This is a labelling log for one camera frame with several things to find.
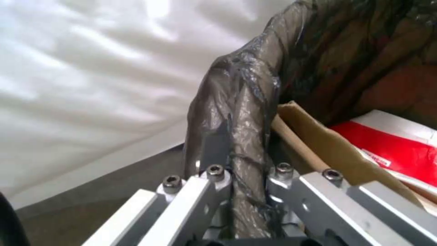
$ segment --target white fabric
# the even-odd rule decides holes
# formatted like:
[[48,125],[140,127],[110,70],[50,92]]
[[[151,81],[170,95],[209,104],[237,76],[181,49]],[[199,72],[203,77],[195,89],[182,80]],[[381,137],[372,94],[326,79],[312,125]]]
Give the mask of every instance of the white fabric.
[[15,208],[184,141],[212,61],[290,0],[0,0],[0,189]]

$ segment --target hex socket screw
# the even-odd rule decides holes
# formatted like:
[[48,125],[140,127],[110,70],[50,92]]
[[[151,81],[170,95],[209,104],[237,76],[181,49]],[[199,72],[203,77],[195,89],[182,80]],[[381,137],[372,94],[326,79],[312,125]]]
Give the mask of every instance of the hex socket screw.
[[275,166],[275,173],[278,178],[289,179],[293,176],[294,168],[286,162],[281,162]]
[[324,170],[322,176],[338,188],[340,188],[341,183],[343,182],[343,174],[335,169]]
[[222,165],[211,165],[206,169],[206,177],[212,182],[220,182],[225,178],[225,169]]
[[182,179],[178,175],[170,175],[163,180],[164,192],[167,194],[176,194],[182,188]]

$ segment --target red label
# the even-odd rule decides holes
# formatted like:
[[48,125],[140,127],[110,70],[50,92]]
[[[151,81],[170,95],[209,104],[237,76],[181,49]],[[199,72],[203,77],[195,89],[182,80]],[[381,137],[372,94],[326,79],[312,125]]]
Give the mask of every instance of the red label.
[[437,186],[435,147],[352,121],[333,126],[331,129],[369,154],[381,167]]

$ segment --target gray floor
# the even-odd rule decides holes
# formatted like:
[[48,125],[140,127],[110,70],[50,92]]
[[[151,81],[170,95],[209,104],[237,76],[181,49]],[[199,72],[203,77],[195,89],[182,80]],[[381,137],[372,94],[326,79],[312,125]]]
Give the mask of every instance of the gray floor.
[[80,245],[135,191],[155,190],[163,177],[183,172],[178,146],[17,213],[33,246]]

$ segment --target red and white box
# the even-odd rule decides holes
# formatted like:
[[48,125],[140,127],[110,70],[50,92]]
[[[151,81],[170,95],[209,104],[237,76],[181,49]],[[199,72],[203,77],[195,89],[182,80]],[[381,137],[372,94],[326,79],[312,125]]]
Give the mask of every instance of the red and white box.
[[398,179],[437,194],[436,130],[379,110],[331,129]]

